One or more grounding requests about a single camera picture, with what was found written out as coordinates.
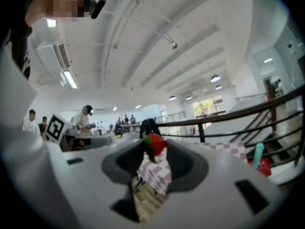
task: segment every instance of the fluorescent light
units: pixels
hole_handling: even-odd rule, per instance
[[[47,24],[48,24],[49,28],[56,27],[57,21],[56,20],[49,20],[49,19],[47,19]]]
[[[77,85],[75,84],[75,81],[71,75],[71,72],[70,71],[64,71],[63,74],[65,75],[65,77],[67,78],[68,82],[70,83],[71,87],[73,89],[76,89],[77,88]]]
[[[219,81],[221,79],[221,77],[219,76],[219,75],[213,75],[212,77],[211,77],[211,82],[217,82],[217,81]]]
[[[169,101],[173,101],[173,100],[176,100],[177,97],[176,96],[170,96],[170,98],[168,99]]]
[[[272,58],[270,58],[270,59],[266,59],[266,60],[264,61],[264,63],[271,62],[272,60],[273,60]]]

